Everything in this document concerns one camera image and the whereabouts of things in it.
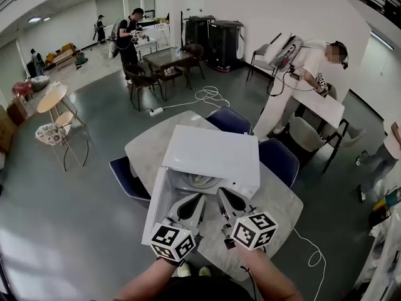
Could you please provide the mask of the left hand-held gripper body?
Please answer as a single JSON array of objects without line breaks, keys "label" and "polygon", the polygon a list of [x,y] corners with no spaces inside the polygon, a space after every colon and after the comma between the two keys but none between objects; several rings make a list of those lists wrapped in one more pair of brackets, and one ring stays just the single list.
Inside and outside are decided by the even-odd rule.
[{"label": "left hand-held gripper body", "polygon": [[187,195],[174,203],[152,227],[148,242],[154,253],[168,261],[182,262],[202,239],[199,225],[205,210],[206,195],[202,193]]}]

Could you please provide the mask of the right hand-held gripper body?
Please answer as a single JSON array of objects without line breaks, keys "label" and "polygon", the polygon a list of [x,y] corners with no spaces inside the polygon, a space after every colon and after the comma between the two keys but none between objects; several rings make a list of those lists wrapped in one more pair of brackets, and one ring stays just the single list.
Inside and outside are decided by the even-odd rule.
[{"label": "right hand-held gripper body", "polygon": [[270,243],[279,225],[267,212],[261,211],[242,194],[220,187],[217,202],[226,224],[222,227],[228,249],[237,243],[252,251]]}]

